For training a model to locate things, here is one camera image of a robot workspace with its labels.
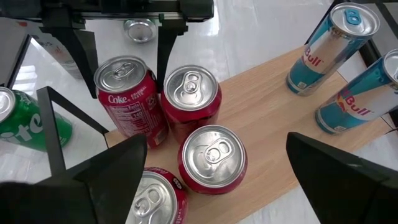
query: silver can lid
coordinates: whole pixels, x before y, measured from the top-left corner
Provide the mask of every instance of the silver can lid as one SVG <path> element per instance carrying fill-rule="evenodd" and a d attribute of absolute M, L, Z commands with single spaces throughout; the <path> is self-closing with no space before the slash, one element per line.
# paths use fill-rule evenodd
<path fill-rule="evenodd" d="M 388 77 L 396 84 L 398 84 L 398 49 L 390 50 L 384 56 L 384 71 Z"/>
<path fill-rule="evenodd" d="M 332 23 L 346 34 L 364 37 L 377 32 L 379 17 L 370 8 L 356 3 L 341 3 L 335 6 L 330 17 Z"/>
<path fill-rule="evenodd" d="M 241 140 L 229 129 L 208 125 L 198 128 L 182 149 L 185 170 L 195 182 L 219 188 L 234 182 L 244 169 L 246 154 Z"/>
<path fill-rule="evenodd" d="M 97 88 L 108 93 L 120 93 L 134 88 L 145 77 L 145 63 L 134 56 L 114 57 L 104 62 L 94 74 Z"/>
<path fill-rule="evenodd" d="M 186 65 L 174 70 L 165 80 L 166 99 L 184 111 L 200 110 L 216 97 L 218 82 L 205 68 Z"/>
<path fill-rule="evenodd" d="M 0 122 L 12 113 L 16 104 L 15 94 L 6 87 L 0 87 Z"/>
<path fill-rule="evenodd" d="M 156 37 L 156 25 L 149 19 L 133 19 L 124 23 L 124 32 L 137 43 L 144 43 Z"/>
<path fill-rule="evenodd" d="M 177 196 L 160 174 L 144 171 L 126 224 L 171 224 L 177 214 Z"/>

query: aluminum can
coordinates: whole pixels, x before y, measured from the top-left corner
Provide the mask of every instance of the aluminum can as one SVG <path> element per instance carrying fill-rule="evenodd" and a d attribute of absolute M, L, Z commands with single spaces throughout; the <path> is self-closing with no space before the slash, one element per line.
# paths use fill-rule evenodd
<path fill-rule="evenodd" d="M 18 21 L 19 26 L 25 27 L 29 35 L 36 40 L 73 78 L 83 79 L 76 62 L 67 48 L 51 34 L 43 33 L 41 23 L 31 21 Z"/>
<path fill-rule="evenodd" d="M 160 97 L 170 129 L 179 143 L 194 130 L 216 123 L 221 99 L 216 78 L 196 65 L 172 72 L 165 79 Z"/>
<path fill-rule="evenodd" d="M 146 167 L 126 224 L 183 224 L 187 209 L 181 182 L 167 170 Z"/>
<path fill-rule="evenodd" d="M 398 49 L 391 50 L 316 110 L 319 127 L 338 134 L 398 105 Z"/>
<path fill-rule="evenodd" d="M 335 6 L 287 75 L 289 89 L 298 95 L 311 95 L 377 32 L 379 26 L 377 15 L 362 4 Z"/>
<path fill-rule="evenodd" d="M 125 55 L 104 62 L 94 74 L 99 102 L 121 134 L 145 134 L 150 148 L 168 135 L 152 71 L 139 58 Z"/>
<path fill-rule="evenodd" d="M 178 152 L 184 182 L 201 194 L 225 194 L 243 180 L 248 157 L 242 141 L 231 130 L 208 125 L 194 131 Z"/>
<path fill-rule="evenodd" d="M 72 137 L 72 124 L 54 112 L 61 146 Z M 28 94 L 0 87 L 0 140 L 46 151 L 37 101 Z"/>
<path fill-rule="evenodd" d="M 123 25 L 125 34 L 137 43 L 145 43 L 156 37 L 157 27 L 150 19 L 131 19 Z"/>

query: wooden board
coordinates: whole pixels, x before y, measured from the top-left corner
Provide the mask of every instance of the wooden board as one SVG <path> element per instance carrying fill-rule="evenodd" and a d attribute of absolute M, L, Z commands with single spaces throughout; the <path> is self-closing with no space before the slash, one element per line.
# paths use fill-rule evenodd
<path fill-rule="evenodd" d="M 242 139 L 248 152 L 248 171 L 242 184 L 225 195 L 188 190 L 187 223 L 236 223 L 296 187 L 285 150 L 289 131 L 353 152 L 390 130 L 379 118 L 339 136 L 324 133 L 315 123 L 314 111 L 346 82 L 336 73 L 312 96 L 293 94 L 285 77 L 302 52 L 301 47 L 221 83 L 218 124 Z M 124 139 L 117 131 L 106 137 L 109 146 Z M 178 147 L 170 135 L 158 149 L 148 152 L 146 166 L 163 167 L 180 177 Z"/>

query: sprite can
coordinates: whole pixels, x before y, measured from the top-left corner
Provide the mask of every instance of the sprite can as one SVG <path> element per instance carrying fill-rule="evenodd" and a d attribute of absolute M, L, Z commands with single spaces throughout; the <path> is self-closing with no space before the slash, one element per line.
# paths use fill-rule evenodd
<path fill-rule="evenodd" d="M 63 147 L 72 136 L 72 124 L 58 113 L 54 114 Z M 37 100 L 21 91 L 0 87 L 0 140 L 46 151 Z"/>

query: coke logo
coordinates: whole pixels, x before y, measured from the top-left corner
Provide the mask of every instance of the coke logo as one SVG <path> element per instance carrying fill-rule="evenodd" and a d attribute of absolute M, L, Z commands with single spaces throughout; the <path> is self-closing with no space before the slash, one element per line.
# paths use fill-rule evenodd
<path fill-rule="evenodd" d="M 110 103 L 127 103 L 127 97 L 121 97 L 121 96 L 108 96 L 108 101 Z"/>

